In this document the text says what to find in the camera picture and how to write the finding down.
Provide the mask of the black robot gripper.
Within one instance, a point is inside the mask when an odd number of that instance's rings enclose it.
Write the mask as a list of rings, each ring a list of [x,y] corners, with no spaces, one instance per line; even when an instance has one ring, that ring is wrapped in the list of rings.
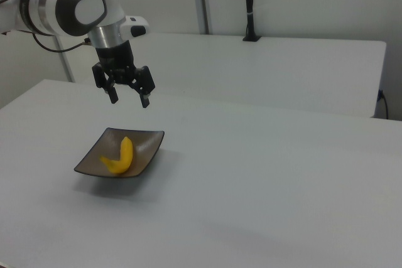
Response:
[[[130,42],[95,50],[99,59],[99,62],[92,67],[95,84],[106,92],[111,103],[115,104],[119,100],[114,85],[127,85],[140,94],[141,105],[144,109],[147,108],[155,83],[147,66],[137,68],[134,65]]]

